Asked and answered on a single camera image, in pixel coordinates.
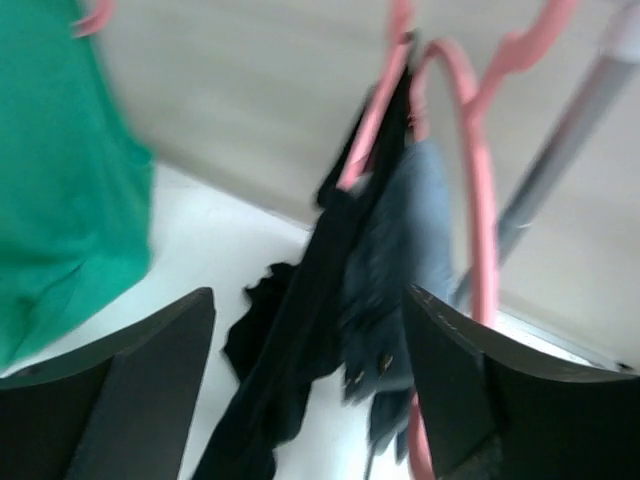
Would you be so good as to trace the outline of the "black t shirt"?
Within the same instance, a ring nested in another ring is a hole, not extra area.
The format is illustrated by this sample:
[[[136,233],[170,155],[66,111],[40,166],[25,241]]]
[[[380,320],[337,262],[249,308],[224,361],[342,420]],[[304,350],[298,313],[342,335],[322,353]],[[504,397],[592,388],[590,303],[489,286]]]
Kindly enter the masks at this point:
[[[362,237],[400,163],[408,128],[409,58],[374,136],[371,178],[361,193],[338,188],[355,148],[350,137],[318,190],[322,208],[300,263],[271,265],[245,290],[249,310],[229,330],[223,352],[239,387],[195,470],[196,479],[271,479],[275,450],[301,430],[315,380],[341,361],[337,308],[349,253]]]

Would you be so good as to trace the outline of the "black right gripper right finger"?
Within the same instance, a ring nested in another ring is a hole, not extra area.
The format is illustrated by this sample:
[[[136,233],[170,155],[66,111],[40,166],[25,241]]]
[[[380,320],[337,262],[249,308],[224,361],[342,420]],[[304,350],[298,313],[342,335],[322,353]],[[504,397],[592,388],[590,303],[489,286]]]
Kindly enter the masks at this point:
[[[635,479],[639,378],[561,359],[427,291],[403,297],[419,479]]]

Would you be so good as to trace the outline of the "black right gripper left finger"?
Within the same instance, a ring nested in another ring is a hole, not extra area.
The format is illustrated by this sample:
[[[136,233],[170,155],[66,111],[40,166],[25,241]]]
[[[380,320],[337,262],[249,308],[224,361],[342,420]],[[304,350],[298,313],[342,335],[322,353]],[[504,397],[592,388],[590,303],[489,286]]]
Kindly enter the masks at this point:
[[[198,288],[1,381],[1,476],[175,479],[215,325]]]

